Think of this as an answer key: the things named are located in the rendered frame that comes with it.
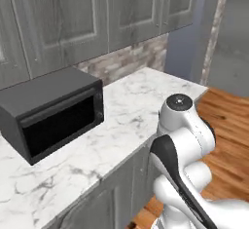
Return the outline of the black toaster oven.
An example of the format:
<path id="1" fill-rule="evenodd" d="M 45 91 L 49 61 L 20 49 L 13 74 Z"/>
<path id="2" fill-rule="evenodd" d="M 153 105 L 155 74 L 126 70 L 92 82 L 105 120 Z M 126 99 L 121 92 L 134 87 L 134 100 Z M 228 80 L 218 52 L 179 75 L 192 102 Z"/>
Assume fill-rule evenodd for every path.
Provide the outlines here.
<path id="1" fill-rule="evenodd" d="M 0 91 L 0 133 L 31 165 L 103 121 L 102 80 L 74 67 Z"/>

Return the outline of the grey wall cabinet door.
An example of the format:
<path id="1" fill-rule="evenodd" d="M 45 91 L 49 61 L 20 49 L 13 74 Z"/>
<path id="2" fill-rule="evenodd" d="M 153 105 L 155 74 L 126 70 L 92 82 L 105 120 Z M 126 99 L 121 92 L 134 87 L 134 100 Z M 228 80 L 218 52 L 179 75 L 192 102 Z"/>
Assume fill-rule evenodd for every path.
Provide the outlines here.
<path id="1" fill-rule="evenodd" d="M 0 0 L 0 90 L 28 80 L 12 1 Z"/>
<path id="2" fill-rule="evenodd" d="M 188 26 L 193 22 L 196 0 L 170 0 L 168 25 L 163 24 L 164 0 L 161 10 L 160 33 L 168 33 L 176 29 Z"/>
<path id="3" fill-rule="evenodd" d="M 109 50 L 111 52 L 157 37 L 157 0 L 108 0 Z"/>
<path id="4" fill-rule="evenodd" d="M 108 52 L 106 0 L 29 0 L 39 42 L 36 62 L 22 0 L 12 0 L 30 76 Z"/>

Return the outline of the grey base cabinet door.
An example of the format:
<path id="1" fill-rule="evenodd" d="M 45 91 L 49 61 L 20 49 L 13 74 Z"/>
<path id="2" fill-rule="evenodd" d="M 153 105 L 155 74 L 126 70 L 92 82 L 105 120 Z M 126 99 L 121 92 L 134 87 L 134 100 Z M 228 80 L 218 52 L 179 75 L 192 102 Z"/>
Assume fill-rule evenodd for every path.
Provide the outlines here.
<path id="1" fill-rule="evenodd" d="M 62 219 L 59 229 L 116 229 L 113 190 L 104 190 L 76 205 Z"/>
<path id="2" fill-rule="evenodd" d="M 146 201 L 148 148 L 142 147 L 122 165 L 115 188 L 115 229 L 125 229 Z"/>

